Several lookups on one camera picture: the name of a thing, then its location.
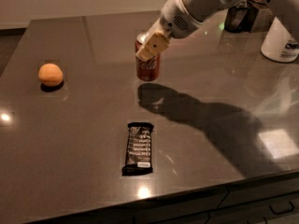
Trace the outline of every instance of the cabinet handle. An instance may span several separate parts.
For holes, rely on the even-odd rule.
[[[269,205],[269,208],[271,210],[271,212],[275,215],[283,215],[283,214],[287,214],[287,213],[291,213],[295,210],[295,206],[293,205],[293,203],[291,201],[289,201],[289,204],[291,205],[291,209],[290,210],[285,210],[282,212],[276,212],[271,205]]]

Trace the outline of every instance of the floor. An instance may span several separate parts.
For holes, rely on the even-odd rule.
[[[1,31],[0,30],[0,76],[3,73],[4,69],[6,68],[9,60],[18,46],[21,37],[25,29],[16,29],[16,30],[7,30]],[[271,221],[268,221],[270,224],[295,224],[299,223],[299,214],[288,216],[288,217],[281,217]]]

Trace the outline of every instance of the table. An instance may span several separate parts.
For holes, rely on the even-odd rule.
[[[225,15],[172,40],[151,83],[134,43],[159,12],[31,21],[0,77],[0,222],[296,170],[297,61],[267,61],[265,34],[229,34]],[[37,79],[48,62],[64,71],[54,92]],[[121,175],[133,121],[154,125],[150,175]]]

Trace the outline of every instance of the wall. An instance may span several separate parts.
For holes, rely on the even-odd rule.
[[[160,10],[166,0],[0,0],[0,29],[30,20]]]

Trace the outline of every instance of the wrapper label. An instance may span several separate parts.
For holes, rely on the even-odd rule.
[[[128,124],[125,166],[122,175],[146,175],[152,173],[151,167],[151,132],[153,125],[146,122]]]

